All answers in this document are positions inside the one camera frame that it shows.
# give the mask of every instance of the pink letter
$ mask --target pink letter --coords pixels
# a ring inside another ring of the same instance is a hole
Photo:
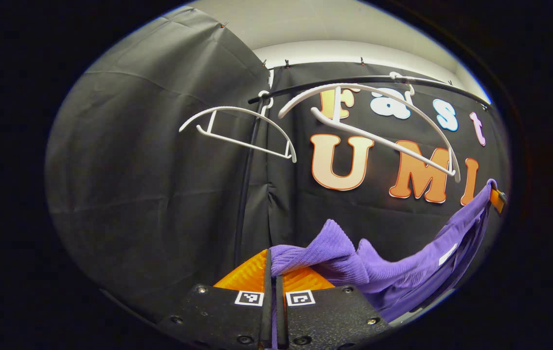
[[[482,123],[477,119],[477,115],[474,112],[471,112],[470,115],[471,120],[473,121],[473,125],[475,126],[475,133],[477,134],[477,139],[479,140],[479,144],[481,146],[486,145],[486,139],[483,138],[482,135]]]

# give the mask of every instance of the purple towel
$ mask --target purple towel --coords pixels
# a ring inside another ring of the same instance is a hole
[[[398,262],[382,259],[366,239],[361,239],[355,250],[339,225],[328,220],[306,248],[270,248],[272,276],[313,266],[335,286],[357,286],[383,319],[391,322],[453,288],[463,276],[482,242],[493,186],[496,188],[497,182],[488,180],[483,190],[450,218],[434,241]],[[274,349],[275,326],[272,317]]]

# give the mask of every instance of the black curtain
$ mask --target black curtain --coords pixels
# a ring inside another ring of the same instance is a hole
[[[424,75],[373,64],[346,62],[319,62],[298,64],[274,69],[272,91],[332,78],[356,77],[361,75],[389,75],[396,71],[401,75],[427,78]],[[396,89],[402,94],[408,90],[404,84],[369,84],[373,87]],[[432,101],[439,98],[452,104],[456,110],[459,127],[456,131],[445,129],[450,144],[456,152],[462,180],[457,184],[447,177],[447,199],[442,204],[425,201],[414,194],[407,199],[389,195],[389,188],[395,185],[399,169],[399,152],[376,143],[368,153],[368,167],[364,181],[350,191],[326,189],[316,182],[311,174],[313,144],[310,137],[327,133],[337,135],[341,143],[336,146],[333,169],[337,175],[347,175],[352,166],[352,147],[347,144],[352,135],[321,124],[310,113],[311,107],[320,108],[319,94],[301,102],[282,120],[277,114],[290,99],[298,93],[274,98],[269,117],[292,138],[298,153],[298,162],[282,162],[268,158],[269,225],[272,242],[306,246],[319,233],[327,219],[334,219],[345,230],[355,246],[360,239],[372,242],[379,255],[388,261],[398,261],[410,256],[430,243],[447,220],[460,208],[460,199],[467,182],[466,158],[479,163],[475,195],[490,178],[497,180],[501,191],[510,190],[510,149],[501,116],[492,108],[484,111],[482,106],[457,93],[440,88],[414,86],[412,102],[436,121],[438,113]],[[430,158],[436,148],[446,148],[443,140],[423,118],[414,113],[408,119],[377,115],[370,108],[372,93],[354,93],[354,106],[345,107],[350,116],[343,123],[356,126],[390,141],[409,140],[419,144],[423,156]],[[474,111],[482,122],[486,139],[482,147],[476,138],[469,114]],[[274,128],[265,130],[269,149],[285,149],[285,140]],[[485,252],[493,243],[501,224],[494,212],[488,222],[488,230],[472,266],[480,264]]]
[[[81,270],[149,321],[234,268],[248,149],[199,135],[209,115],[178,129],[214,106],[254,110],[247,101],[268,78],[220,22],[180,7],[109,49],[61,106],[45,166],[54,224]],[[249,141],[253,118],[221,111],[213,132]],[[269,246],[252,189],[243,259]]]

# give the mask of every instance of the black backdrop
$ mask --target black backdrop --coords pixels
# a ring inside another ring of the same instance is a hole
[[[513,188],[525,201],[487,263],[460,293],[381,346],[553,348],[553,103],[542,103],[553,97],[553,6],[379,5],[457,53],[496,87],[494,95],[508,94],[515,104],[504,108],[522,120],[510,141],[528,151],[514,159],[525,181]],[[0,349],[181,348],[107,300],[76,268],[43,191],[49,130],[67,90],[120,37],[173,6],[0,2]]]
[[[391,67],[347,62],[318,62],[298,64],[274,69],[272,90],[329,80],[363,75],[389,75],[396,71],[401,75],[418,78],[426,76]],[[369,84],[374,87],[407,91],[404,84]],[[505,126],[496,109],[483,111],[476,101],[457,93],[440,88],[415,86],[412,103],[432,120],[436,111],[432,100],[440,98],[449,102],[456,110],[459,128],[443,133],[456,152],[461,168],[461,182],[456,183],[447,177],[444,203],[427,202],[423,197],[398,199],[389,195],[389,188],[395,185],[399,169],[399,152],[381,144],[368,151],[367,173],[360,186],[349,191],[326,189],[317,183],[311,174],[314,134],[332,134],[341,139],[335,147],[333,160],[334,173],[346,175],[352,166],[352,147],[347,144],[352,134],[322,124],[310,113],[311,107],[320,108],[319,94],[298,104],[285,117],[278,119],[278,111],[298,93],[274,98],[274,106],[269,117],[293,139],[298,162],[285,162],[276,157],[267,158],[267,178],[270,186],[270,236],[274,244],[306,246],[312,241],[327,219],[334,219],[343,228],[350,240],[358,244],[360,239],[368,239],[379,255],[388,261],[398,261],[421,250],[430,243],[447,220],[460,208],[464,193],[467,169],[466,158],[474,158],[479,163],[477,171],[477,194],[488,179],[497,180],[503,191],[510,193],[510,148],[505,134]],[[354,106],[345,108],[350,116],[342,122],[390,141],[409,140],[419,144],[424,157],[430,158],[436,148],[446,148],[441,137],[419,115],[413,112],[406,120],[393,116],[377,115],[370,108],[372,93],[354,93]],[[475,111],[481,120],[486,145],[482,147],[475,136],[469,114]],[[285,149],[285,139],[279,136],[276,128],[264,128],[265,137],[259,142],[271,150]],[[492,244],[499,232],[501,220],[491,215],[485,241],[482,244],[479,262],[483,252]]]

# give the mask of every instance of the plastic hanger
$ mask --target plastic hanger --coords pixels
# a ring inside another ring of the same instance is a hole
[[[395,76],[398,76],[398,75],[399,75],[398,73],[394,73],[394,75],[392,75],[392,78],[394,78]],[[416,108],[412,104],[412,99],[411,99],[410,96],[414,95],[414,88],[412,88],[412,86],[410,84],[409,84],[409,86],[410,86],[410,91],[407,91],[407,94],[406,94],[407,101],[402,100],[400,97],[398,97],[398,96],[396,96],[392,93],[389,93],[389,92],[386,92],[386,91],[381,91],[380,89],[369,87],[369,86],[363,86],[361,84],[337,83],[337,84],[327,84],[325,86],[318,86],[318,87],[314,87],[312,89],[308,89],[307,91],[305,91],[303,93],[300,93],[298,96],[292,98],[289,102],[287,102],[287,104],[285,104],[285,106],[283,106],[283,108],[281,108],[281,110],[278,113],[278,117],[279,118],[285,117],[285,115],[289,111],[291,111],[294,108],[294,106],[299,104],[301,101],[303,101],[303,100],[305,100],[305,99],[307,99],[311,96],[314,96],[317,93],[320,93],[322,91],[326,91],[326,90],[329,90],[329,89],[334,89],[335,90],[335,96],[340,96],[341,88],[359,88],[359,89],[363,89],[365,91],[372,91],[372,92],[380,93],[383,96],[390,97],[390,98],[392,98],[392,99],[394,99],[398,102],[401,102],[402,104],[405,104],[406,106],[410,107],[410,109],[412,109],[412,111],[414,111],[415,113],[417,113],[418,115],[423,117],[423,119],[426,120],[432,126],[432,128],[434,128],[434,130],[436,130],[436,132],[441,136],[441,138],[443,139],[443,141],[447,145],[447,151],[449,152],[449,158],[451,160],[449,162],[449,169],[446,169],[444,166],[438,165],[435,162],[430,161],[429,159],[419,155],[418,153],[412,152],[410,149],[407,149],[403,146],[399,146],[399,144],[396,144],[395,142],[391,142],[389,140],[386,140],[385,138],[381,138],[381,137],[379,137],[377,135],[374,135],[372,133],[368,133],[367,131],[363,131],[359,128],[355,128],[354,126],[349,126],[347,124],[343,124],[340,121],[340,111],[341,111],[341,108],[340,108],[341,107],[341,100],[340,100],[340,98],[335,98],[335,108],[334,108],[334,114],[333,114],[332,119],[330,119],[330,118],[326,117],[325,115],[323,115],[319,111],[319,109],[317,109],[316,107],[311,108],[311,113],[314,115],[314,117],[316,117],[317,120],[319,120],[323,124],[326,124],[327,126],[331,126],[335,129],[340,129],[340,130],[343,130],[343,131],[347,131],[348,133],[352,133],[354,135],[359,135],[359,136],[362,136],[362,137],[366,137],[366,138],[369,138],[369,139],[374,140],[376,142],[379,142],[382,145],[388,146],[392,149],[395,149],[396,151],[405,153],[405,154],[409,155],[410,157],[418,159],[418,160],[424,162],[425,164],[433,166],[434,168],[439,169],[440,171],[443,171],[443,173],[454,177],[454,180],[456,182],[460,182],[460,180],[461,180],[460,168],[459,168],[459,165],[458,165],[456,154],[454,153],[454,149],[451,147],[451,145],[449,144],[449,141],[445,137],[445,134],[443,134],[443,132],[435,124],[435,122],[432,121],[432,119],[430,119],[430,117],[428,117],[425,113],[423,113],[420,109]]]
[[[261,96],[263,96],[267,93],[269,93],[269,91],[263,90],[263,91],[259,92],[259,97],[261,97]],[[207,131],[203,130],[203,128],[201,128],[200,125],[196,126],[196,128],[198,129],[198,132],[205,135],[206,137],[217,138],[219,140],[232,142],[232,143],[235,143],[235,144],[239,144],[241,146],[245,146],[245,147],[248,147],[248,148],[257,149],[258,151],[269,153],[270,155],[275,155],[275,156],[282,157],[282,158],[285,158],[285,159],[291,159],[292,162],[296,162],[296,149],[294,149],[294,145],[292,144],[291,140],[289,139],[289,137],[287,136],[285,131],[283,131],[283,129],[281,129],[277,124],[272,122],[270,119],[265,117],[266,111],[269,108],[271,108],[273,105],[274,105],[274,98],[270,98],[270,104],[267,105],[267,106],[263,106],[263,108],[261,109],[261,114],[257,113],[256,111],[251,111],[250,109],[239,108],[239,107],[234,107],[234,106],[220,106],[220,107],[209,108],[209,109],[206,109],[206,110],[204,110],[200,113],[197,113],[197,114],[193,115],[190,119],[186,120],[183,123],[183,125],[181,126],[181,128],[179,128],[179,132],[183,131],[183,129],[185,129],[185,127],[188,126],[188,124],[190,124],[194,119],[196,119],[198,117],[201,117],[202,115],[206,115],[207,113],[211,112],[212,117],[209,119],[209,125],[207,126]],[[281,155],[280,153],[270,151],[269,149],[254,146],[254,144],[249,144],[247,142],[234,140],[232,138],[223,137],[221,135],[217,135],[217,134],[212,133],[212,126],[214,125],[214,119],[216,118],[216,112],[221,111],[221,110],[232,110],[232,111],[241,111],[241,112],[244,112],[244,113],[248,113],[248,114],[254,115],[257,118],[261,118],[261,119],[265,120],[266,122],[268,122],[269,124],[271,124],[272,126],[274,126],[276,129],[278,129],[278,131],[281,132],[281,134],[283,134],[285,139],[287,139],[287,145],[285,146],[285,153],[283,155]]]

